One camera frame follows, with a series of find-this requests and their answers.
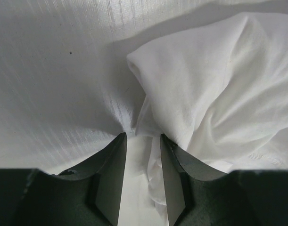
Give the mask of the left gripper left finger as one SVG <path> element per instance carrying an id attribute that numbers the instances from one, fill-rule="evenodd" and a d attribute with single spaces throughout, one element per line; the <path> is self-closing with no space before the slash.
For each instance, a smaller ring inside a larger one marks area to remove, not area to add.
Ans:
<path id="1" fill-rule="evenodd" d="M 105 148 L 58 175 L 69 180 L 89 179 L 86 204 L 110 226 L 118 225 L 126 154 L 127 135 L 121 133 Z"/>

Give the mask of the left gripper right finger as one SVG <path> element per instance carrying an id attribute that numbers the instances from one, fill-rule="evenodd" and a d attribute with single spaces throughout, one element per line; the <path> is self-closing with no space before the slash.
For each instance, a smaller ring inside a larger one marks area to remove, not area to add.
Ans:
<path id="1" fill-rule="evenodd" d="M 166 135 L 160 138 L 168 222 L 171 226 L 229 226 L 230 175 L 193 157 Z"/>

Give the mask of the white t shirt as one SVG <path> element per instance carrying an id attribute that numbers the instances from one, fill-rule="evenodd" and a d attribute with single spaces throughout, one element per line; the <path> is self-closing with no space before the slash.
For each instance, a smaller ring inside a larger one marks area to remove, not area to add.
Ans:
<path id="1" fill-rule="evenodd" d="M 146 97 L 148 192 L 166 208 L 160 135 L 223 172 L 288 169 L 288 15 L 240 13 L 152 40 L 127 56 Z"/>

